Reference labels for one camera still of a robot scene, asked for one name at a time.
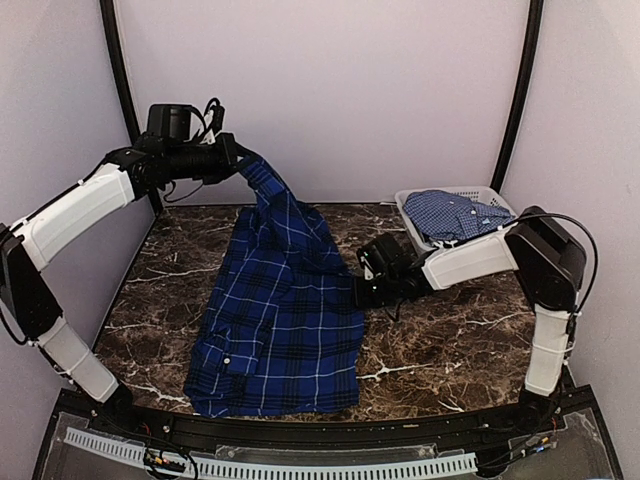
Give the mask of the blue plaid long sleeve shirt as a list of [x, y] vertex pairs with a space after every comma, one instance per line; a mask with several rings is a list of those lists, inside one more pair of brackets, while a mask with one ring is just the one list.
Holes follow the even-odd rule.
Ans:
[[241, 209], [184, 386], [206, 417], [335, 413], [356, 405], [365, 317], [329, 226], [259, 156], [239, 172]]

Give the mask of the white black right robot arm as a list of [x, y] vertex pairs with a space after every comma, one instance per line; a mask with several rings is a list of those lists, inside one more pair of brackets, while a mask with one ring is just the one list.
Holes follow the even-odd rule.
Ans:
[[562, 367], [573, 348], [577, 319], [594, 282], [584, 278], [598, 251], [585, 250], [566, 229], [575, 220], [538, 206], [489, 233], [432, 248], [412, 256], [390, 234], [358, 249], [363, 271], [353, 280], [352, 298], [361, 310], [399, 305], [459, 283], [514, 272], [535, 315], [525, 391], [534, 394], [516, 405], [510, 424], [521, 434], [534, 432], [549, 416], [542, 397], [556, 390]]

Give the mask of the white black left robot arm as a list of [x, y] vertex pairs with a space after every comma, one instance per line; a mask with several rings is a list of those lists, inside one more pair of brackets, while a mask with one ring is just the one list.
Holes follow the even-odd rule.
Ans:
[[[19, 136], [1, 141], [1, 221], [11, 224], [85, 177], [126, 133]], [[146, 200], [109, 215], [65, 248], [44, 271], [67, 320], [92, 343], [117, 287], [153, 219]], [[1, 336], [1, 407], [54, 403], [63, 380], [34, 348]]]

